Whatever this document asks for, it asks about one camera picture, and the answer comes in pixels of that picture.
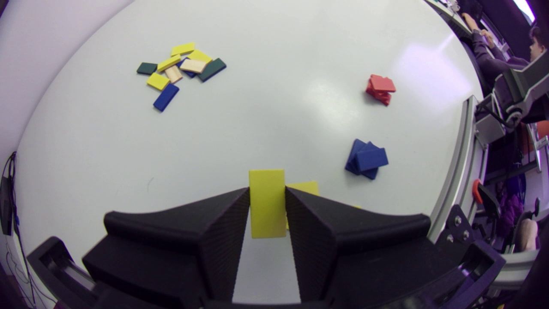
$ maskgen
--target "person's hand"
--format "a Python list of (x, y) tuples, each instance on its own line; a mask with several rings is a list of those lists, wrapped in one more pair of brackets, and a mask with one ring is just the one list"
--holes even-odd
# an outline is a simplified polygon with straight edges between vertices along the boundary
[(480, 35), (486, 37), (486, 40), (488, 41), (488, 46), (490, 46), (490, 48), (494, 48), (496, 45), (494, 44), (494, 37), (492, 36), (491, 33), (489, 33), (488, 31), (482, 29), (480, 31)]

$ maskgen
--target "round table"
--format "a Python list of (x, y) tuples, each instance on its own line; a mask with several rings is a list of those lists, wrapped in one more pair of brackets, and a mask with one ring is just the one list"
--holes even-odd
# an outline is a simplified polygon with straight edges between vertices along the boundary
[[(163, 113), (136, 74), (173, 46), (227, 68), (184, 76)], [(397, 89), (386, 107), (371, 74)], [(155, 212), (248, 186), (248, 170), (318, 181), (323, 197), (386, 214), (430, 215), (462, 102), (482, 97), (458, 39), (423, 0), (135, 1), (99, 29), (44, 94), (18, 149), (26, 252), (51, 235), (73, 259), (109, 211)], [(344, 169), (354, 139), (384, 147), (376, 180)], [(289, 235), (250, 237), (235, 302), (299, 302)]]

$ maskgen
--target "yellow block held in gripper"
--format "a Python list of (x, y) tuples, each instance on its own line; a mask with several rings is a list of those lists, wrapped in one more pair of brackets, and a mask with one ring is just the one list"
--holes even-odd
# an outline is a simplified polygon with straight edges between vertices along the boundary
[(251, 237), (285, 237), (284, 170), (250, 170), (249, 180)]

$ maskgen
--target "stack of blocks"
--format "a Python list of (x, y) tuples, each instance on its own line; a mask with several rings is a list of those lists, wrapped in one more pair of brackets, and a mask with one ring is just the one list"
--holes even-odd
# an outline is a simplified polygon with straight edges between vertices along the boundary
[(250, 170), (249, 181), (252, 238), (286, 236), (286, 186), (318, 195), (316, 181), (285, 185), (283, 169)]
[(395, 85), (390, 78), (383, 78), (376, 74), (370, 75), (366, 92), (379, 100), (381, 103), (385, 104), (385, 106), (388, 106), (391, 101), (390, 92), (395, 91)]
[[(181, 60), (183, 54), (189, 55)], [(183, 78), (181, 71), (190, 78), (198, 74), (198, 78), (205, 82), (226, 67), (221, 59), (212, 61), (208, 55), (195, 49), (194, 43), (188, 43), (174, 47), (171, 57), (159, 64), (141, 63), (137, 73), (150, 75), (147, 84), (161, 91), (153, 106), (163, 112), (179, 91), (174, 84)]]
[(378, 168), (387, 164), (389, 161), (384, 148), (379, 148), (372, 142), (365, 143), (356, 139), (352, 144), (345, 169), (355, 175), (364, 175), (374, 180)]

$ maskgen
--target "dark green block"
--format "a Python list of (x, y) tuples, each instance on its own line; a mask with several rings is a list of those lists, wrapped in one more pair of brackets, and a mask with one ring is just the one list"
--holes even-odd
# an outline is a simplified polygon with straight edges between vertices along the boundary
[(214, 61), (208, 63), (202, 74), (198, 75), (198, 78), (200, 78), (201, 81), (207, 81), (210, 79), (210, 77), (217, 74), (222, 69), (226, 68), (227, 65), (223, 60), (217, 58)]
[(137, 69), (137, 73), (145, 74), (145, 75), (151, 75), (155, 71), (156, 71), (156, 63), (142, 62), (139, 68)]

